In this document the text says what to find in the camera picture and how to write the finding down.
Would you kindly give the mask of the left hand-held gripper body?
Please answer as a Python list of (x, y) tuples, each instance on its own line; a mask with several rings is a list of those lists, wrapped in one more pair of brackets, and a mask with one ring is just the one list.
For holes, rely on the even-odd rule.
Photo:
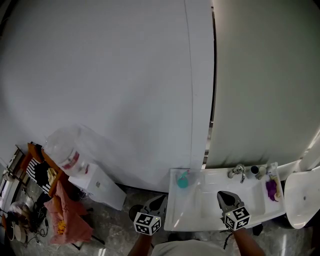
[(160, 216), (138, 212), (134, 218), (133, 226), (137, 233), (153, 235), (162, 227)]

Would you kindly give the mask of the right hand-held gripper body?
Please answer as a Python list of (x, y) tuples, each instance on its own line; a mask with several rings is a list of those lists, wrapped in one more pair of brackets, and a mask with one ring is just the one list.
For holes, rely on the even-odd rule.
[(250, 214), (245, 206), (227, 212), (222, 218), (223, 223), (231, 230), (239, 230), (250, 222)]

